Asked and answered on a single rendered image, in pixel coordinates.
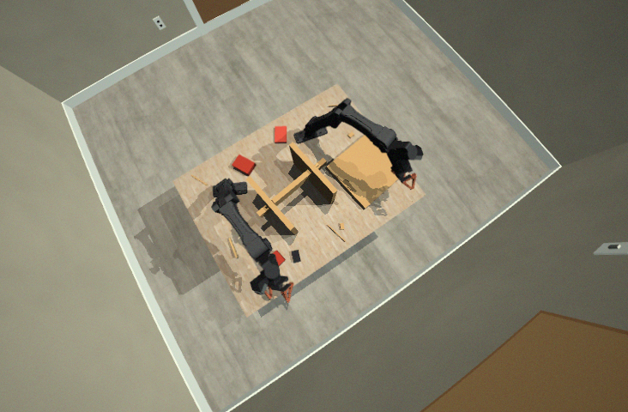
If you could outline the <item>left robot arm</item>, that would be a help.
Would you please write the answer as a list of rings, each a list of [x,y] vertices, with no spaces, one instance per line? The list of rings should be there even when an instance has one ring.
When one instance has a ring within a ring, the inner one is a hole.
[[[344,122],[363,133],[382,153],[388,153],[390,161],[398,161],[400,159],[403,171],[411,167],[409,160],[422,159],[423,151],[420,146],[414,146],[411,142],[397,141],[398,138],[394,130],[375,124],[358,113],[351,106],[349,98],[346,98],[343,102],[320,117],[312,117],[305,125],[304,130],[294,133],[296,142],[302,143],[328,134],[325,127],[330,126],[336,129],[341,122]]]

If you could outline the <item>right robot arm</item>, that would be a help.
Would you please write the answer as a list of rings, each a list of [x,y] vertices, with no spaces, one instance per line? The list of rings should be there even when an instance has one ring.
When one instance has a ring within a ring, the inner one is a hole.
[[[279,264],[275,254],[271,253],[273,251],[271,243],[267,238],[263,239],[258,233],[251,229],[236,207],[236,203],[240,201],[234,199],[236,197],[234,197],[232,192],[236,195],[246,194],[247,183],[233,183],[230,179],[227,179],[227,181],[223,179],[220,183],[213,186],[213,197],[217,198],[212,204],[212,210],[219,214],[221,212],[221,214],[228,219],[239,234],[248,253],[251,254],[251,257],[256,262],[261,263],[261,267],[264,271],[262,270],[260,272],[261,274],[253,279],[250,284],[251,289],[255,291],[256,294],[263,295],[268,284],[276,285],[280,281]],[[230,186],[232,184],[234,185],[233,190],[231,190],[232,187]]]

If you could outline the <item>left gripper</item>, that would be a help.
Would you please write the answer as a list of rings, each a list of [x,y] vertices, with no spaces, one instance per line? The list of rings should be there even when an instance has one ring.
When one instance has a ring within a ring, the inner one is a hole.
[[[409,174],[408,176],[406,176],[406,173],[410,173],[413,171],[412,167],[407,168],[406,170],[403,171],[402,169],[402,165],[400,163],[400,160],[398,161],[391,161],[391,172],[406,186],[408,187],[410,190],[414,189],[414,183],[416,180],[416,174]],[[405,177],[406,176],[406,177]],[[412,180],[412,186],[408,185],[406,182],[409,180]]]

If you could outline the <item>tan flat board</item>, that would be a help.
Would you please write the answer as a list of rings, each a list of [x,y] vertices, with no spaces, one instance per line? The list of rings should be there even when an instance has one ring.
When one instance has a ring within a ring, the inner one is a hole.
[[[326,168],[365,209],[398,180],[391,166],[388,155],[362,136]]]

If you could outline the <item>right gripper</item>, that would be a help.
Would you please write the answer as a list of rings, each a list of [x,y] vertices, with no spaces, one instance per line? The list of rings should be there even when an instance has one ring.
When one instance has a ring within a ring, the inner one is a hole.
[[[292,289],[293,289],[293,282],[289,282],[290,284],[286,284],[284,287],[282,287],[283,283],[288,281],[288,276],[281,276],[281,274],[279,274],[279,277],[280,277],[280,281],[276,285],[270,285],[269,286],[269,284],[268,284],[267,287],[269,287],[269,294],[267,293],[267,291],[265,291],[265,294],[266,294],[266,296],[269,299],[271,299],[272,298],[272,290],[281,291],[281,294],[283,295],[285,300],[287,302],[289,302],[290,298],[291,298],[291,292],[292,292]],[[288,293],[288,295],[287,295],[287,293]]]

